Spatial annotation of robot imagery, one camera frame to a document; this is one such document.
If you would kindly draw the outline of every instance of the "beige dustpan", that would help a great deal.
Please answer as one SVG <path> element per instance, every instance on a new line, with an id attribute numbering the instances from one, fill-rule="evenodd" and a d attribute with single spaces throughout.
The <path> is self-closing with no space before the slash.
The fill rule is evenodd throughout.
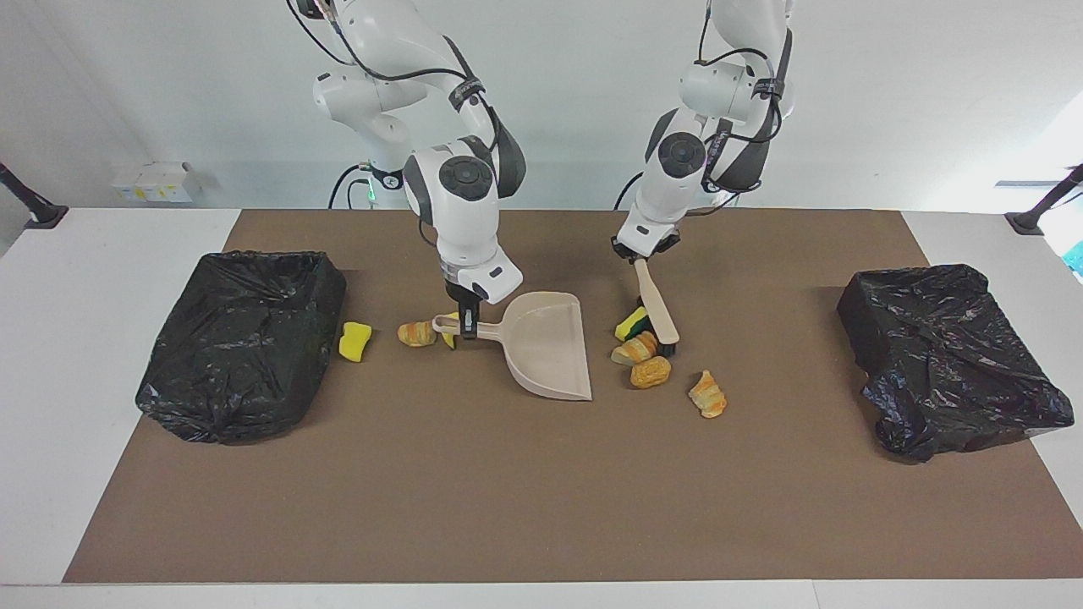
<path id="1" fill-rule="evenodd" d="M 459 334 L 459 322 L 440 315 L 436 332 Z M 527 391 L 553 400 L 589 401 L 590 374 L 579 299 L 532 291 L 508 304 L 499 324 L 478 324 L 478 337 L 504 345 L 511 376 Z"/>

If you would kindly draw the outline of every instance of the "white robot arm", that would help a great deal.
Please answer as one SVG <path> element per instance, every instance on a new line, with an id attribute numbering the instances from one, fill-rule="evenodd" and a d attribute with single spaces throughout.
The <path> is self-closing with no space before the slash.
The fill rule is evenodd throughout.
<path id="1" fill-rule="evenodd" d="M 371 151 L 377 200 L 405 198 L 436 230 L 447 293 L 459 304 L 462 336 L 477 336 L 482 300 L 497 303 L 523 275 L 497 241 L 498 199 L 519 190 L 523 153 L 485 98 L 485 88 L 451 39 L 410 0 L 298 0 L 330 23 L 356 67 L 321 75 L 316 104 Z M 469 135 L 412 152 L 406 126 L 388 111 L 443 91 Z"/>
<path id="2" fill-rule="evenodd" d="M 676 245 L 677 224 L 699 193 L 759 186 L 770 141 L 792 109 L 793 95 L 784 95 L 792 8 L 793 0 L 708 2 L 706 22 L 734 50 L 709 61 L 701 56 L 681 77 L 684 106 L 655 126 L 642 182 L 613 237 L 623 258 L 649 258 Z M 730 56 L 744 63 L 727 63 Z"/>

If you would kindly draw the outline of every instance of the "black cable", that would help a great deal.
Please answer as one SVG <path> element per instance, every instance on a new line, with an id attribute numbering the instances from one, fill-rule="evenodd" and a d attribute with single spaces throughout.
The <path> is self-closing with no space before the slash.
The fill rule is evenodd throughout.
<path id="1" fill-rule="evenodd" d="M 613 205 L 613 211 L 621 209 L 621 202 L 624 200 L 624 195 L 628 194 L 628 189 L 636 183 L 636 180 L 639 180 L 642 177 L 643 172 L 640 171 L 639 173 L 632 176 L 631 180 L 628 180 L 628 183 L 624 185 L 624 190 L 621 191 L 621 196 L 616 197 L 616 203 Z"/>
<path id="2" fill-rule="evenodd" d="M 297 13 L 297 9 L 293 7 L 293 0 L 286 0 L 286 5 L 289 7 L 289 12 L 293 13 L 293 18 L 297 20 L 297 25 L 301 26 L 301 29 L 303 29 L 304 33 L 309 35 L 309 38 L 311 38 L 312 41 L 316 43 L 316 47 L 319 47 L 325 53 L 327 53 L 328 57 L 335 60 L 336 62 L 342 65 L 353 65 L 350 62 L 338 59 L 335 55 L 335 53 L 330 52 L 330 50 L 327 47 L 324 47 L 324 43 L 321 42 L 318 38 L 316 38 L 315 34 L 312 34 L 312 30 L 309 29 L 309 26 L 304 25 L 304 21 L 301 18 L 301 15 Z"/>
<path id="3" fill-rule="evenodd" d="M 481 103 L 485 104 L 485 112 L 488 113 L 488 120 L 493 124 L 493 143 L 488 146 L 488 152 L 496 150 L 496 144 L 500 142 L 500 133 L 504 130 L 504 125 L 500 124 L 500 117 L 496 116 L 496 111 L 493 106 L 488 105 L 483 98 L 479 96 Z"/>
<path id="4" fill-rule="evenodd" d="M 432 247 L 436 247 L 436 244 L 434 244 L 431 241 L 429 241 L 429 237 L 426 236 L 426 234 L 425 234 L 425 223 L 421 222 L 421 217 L 420 216 L 417 217 L 417 232 L 418 232 L 419 235 L 421 235 L 421 238 L 425 239 L 425 243 L 431 245 Z"/>
<path id="5" fill-rule="evenodd" d="M 782 108 L 779 107 L 779 100 L 773 98 L 771 99 L 771 102 L 768 105 L 768 112 L 772 113 L 772 116 L 774 117 L 772 119 L 772 122 L 774 124 L 774 130 L 771 131 L 770 135 L 764 139 L 758 139 L 758 138 L 745 138 L 744 135 L 730 133 L 730 138 L 733 140 L 738 140 L 739 142 L 747 142 L 749 144 L 766 144 L 771 140 L 773 140 L 775 137 L 778 137 L 779 132 L 782 131 Z"/>
<path id="6" fill-rule="evenodd" d="M 710 0 L 707 0 L 707 13 L 703 17 L 703 31 L 700 33 L 699 61 L 703 61 L 703 43 L 707 40 L 707 26 L 710 25 Z"/>
<path id="7" fill-rule="evenodd" d="M 345 186 L 345 206 L 349 207 L 350 209 L 353 209 L 353 187 L 355 185 L 357 185 L 357 184 L 368 185 L 368 180 L 365 179 L 365 178 L 361 178 L 360 180 L 354 180 L 353 182 L 350 182 L 349 184 L 347 184 L 347 186 Z"/>
<path id="8" fill-rule="evenodd" d="M 733 55 L 740 55 L 742 53 L 751 53 L 751 54 L 756 55 L 757 57 L 764 60 L 765 62 L 770 62 L 771 61 L 771 57 L 768 57 L 767 54 L 764 53 L 764 51 L 760 51 L 759 49 L 751 49 L 748 47 L 744 47 L 744 48 L 741 48 L 741 49 L 733 49 L 732 51 L 727 51 L 727 52 L 722 53 L 721 55 L 718 55 L 717 57 L 710 60 L 709 62 L 705 62 L 703 60 L 699 60 L 695 63 L 699 64 L 699 65 L 702 65 L 702 66 L 713 66 L 713 65 L 717 64 L 718 62 L 720 62 L 720 61 L 722 61 L 725 59 L 732 57 Z"/>
<path id="9" fill-rule="evenodd" d="M 357 165 L 351 165 L 345 171 L 339 176 L 339 179 L 335 182 L 335 187 L 331 189 L 331 196 L 327 199 L 327 209 L 335 209 L 335 197 L 338 196 L 338 190 L 342 186 L 342 182 L 345 182 L 347 176 L 360 170 L 361 167 Z"/>
<path id="10" fill-rule="evenodd" d="M 726 207 L 727 205 L 733 203 L 734 200 L 741 198 L 741 194 L 742 193 L 734 193 L 733 195 L 730 196 L 730 198 L 726 199 L 725 202 L 722 202 L 721 205 L 719 205 L 717 207 L 712 207 L 710 209 L 708 209 L 706 211 L 689 211 L 688 213 L 684 215 L 684 217 L 686 218 L 703 218 L 704 216 L 710 216 L 712 213 L 718 211 L 719 209 L 721 209 L 721 208 Z"/>
<path id="11" fill-rule="evenodd" d="M 350 56 L 353 57 L 353 61 L 356 62 L 357 66 L 360 66 L 361 69 L 365 70 L 365 74 L 371 76 L 377 80 L 394 82 L 396 80 L 409 80 L 410 78 L 417 78 L 418 76 L 426 76 L 429 74 L 449 74 L 452 76 L 457 76 L 461 78 L 464 81 L 470 80 L 469 78 L 467 78 L 467 75 L 462 74 L 461 72 L 457 69 L 449 69 L 446 67 L 430 67 L 427 69 L 419 69 L 416 72 L 407 72 L 406 74 L 400 74 L 397 76 L 388 76 L 386 74 L 380 74 L 375 69 L 365 65 L 365 63 L 361 61 L 361 57 L 357 56 L 357 53 L 353 52 L 353 47 L 350 46 L 350 41 L 345 39 L 345 35 L 342 34 L 342 28 L 339 27 L 337 23 L 332 22 L 331 27 L 335 29 L 335 33 L 338 34 L 338 37 L 340 40 L 342 40 L 342 43 L 345 44 L 345 50 L 350 53 Z"/>

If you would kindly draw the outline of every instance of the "yellow sponge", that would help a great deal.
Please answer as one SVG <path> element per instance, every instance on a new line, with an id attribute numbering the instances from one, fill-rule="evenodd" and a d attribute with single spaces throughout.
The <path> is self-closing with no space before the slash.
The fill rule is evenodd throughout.
<path id="1" fill-rule="evenodd" d="M 457 319 L 459 319 L 459 312 L 458 312 L 458 311 L 455 311 L 454 313 L 447 313 L 447 314 L 446 314 L 446 315 L 444 315 L 444 316 L 445 316 L 445 318 L 452 318 L 452 319 L 454 319 L 454 320 L 457 320 Z M 446 342 L 446 344 L 447 344 L 447 346 L 448 346 L 448 347 L 451 347 L 451 348 L 452 348 L 452 350 L 454 351 L 454 350 L 455 350 L 455 335 L 454 335 L 454 334 L 447 334 L 447 333 L 445 333 L 445 332 L 442 332 L 442 333 L 440 333 L 440 336 L 441 336 L 441 337 L 443 337 L 443 339 L 444 339 L 444 342 Z"/>
<path id="2" fill-rule="evenodd" d="M 616 336 L 616 339 L 621 342 L 625 342 L 636 338 L 644 329 L 651 329 L 651 320 L 647 316 L 647 309 L 640 307 L 632 311 L 630 315 L 625 318 L 625 320 L 621 322 L 621 325 L 616 326 L 616 331 L 613 332 L 613 335 Z"/>
<path id="3" fill-rule="evenodd" d="M 351 362 L 360 362 L 365 345 L 373 338 L 371 326 L 347 322 L 342 324 L 342 338 L 339 339 L 339 354 Z"/>

